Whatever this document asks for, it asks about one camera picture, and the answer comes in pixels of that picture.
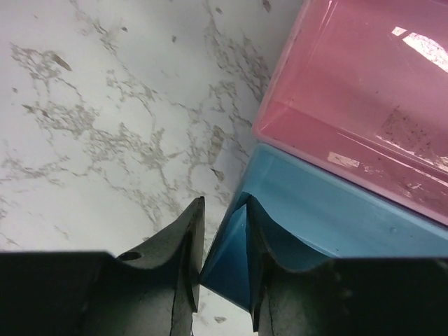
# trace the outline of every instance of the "black plastic part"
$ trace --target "black plastic part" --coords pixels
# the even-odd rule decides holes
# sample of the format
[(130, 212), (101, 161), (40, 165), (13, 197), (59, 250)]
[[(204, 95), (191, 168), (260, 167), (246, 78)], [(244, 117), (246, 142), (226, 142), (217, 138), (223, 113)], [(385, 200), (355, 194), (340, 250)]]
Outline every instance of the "black plastic part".
[(204, 198), (117, 259), (0, 253), (0, 335), (190, 336), (199, 300)]
[(251, 315), (259, 336), (448, 335), (448, 260), (319, 259), (254, 197), (247, 211)]

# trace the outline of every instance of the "white marble surface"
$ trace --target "white marble surface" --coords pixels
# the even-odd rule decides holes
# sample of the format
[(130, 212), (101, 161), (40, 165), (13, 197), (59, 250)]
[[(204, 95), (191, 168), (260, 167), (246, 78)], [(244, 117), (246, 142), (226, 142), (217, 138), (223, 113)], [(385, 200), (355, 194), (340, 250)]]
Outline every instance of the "white marble surface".
[[(198, 196), (206, 247), (301, 0), (0, 4), (0, 249), (139, 244)], [(252, 335), (202, 290), (194, 331)]]

